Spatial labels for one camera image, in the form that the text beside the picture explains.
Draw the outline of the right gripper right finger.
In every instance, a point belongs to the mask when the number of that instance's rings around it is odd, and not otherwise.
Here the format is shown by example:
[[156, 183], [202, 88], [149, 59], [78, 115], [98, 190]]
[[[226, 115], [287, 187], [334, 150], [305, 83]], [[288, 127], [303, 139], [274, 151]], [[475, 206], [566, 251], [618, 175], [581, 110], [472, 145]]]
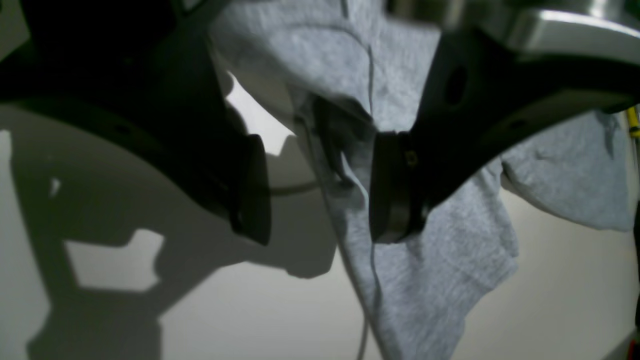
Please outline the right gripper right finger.
[[468, 178], [537, 132], [639, 102], [637, 0], [389, 0], [386, 8], [441, 36], [411, 129], [375, 135], [374, 243], [420, 233]]

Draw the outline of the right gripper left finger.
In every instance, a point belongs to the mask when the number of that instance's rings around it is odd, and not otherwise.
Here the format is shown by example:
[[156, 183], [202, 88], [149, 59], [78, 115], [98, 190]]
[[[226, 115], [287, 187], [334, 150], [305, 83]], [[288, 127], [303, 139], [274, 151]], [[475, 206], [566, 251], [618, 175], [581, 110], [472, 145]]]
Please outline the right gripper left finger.
[[265, 146], [231, 121], [207, 32], [226, 0], [21, 0], [1, 101], [137, 155], [233, 231], [271, 235]]

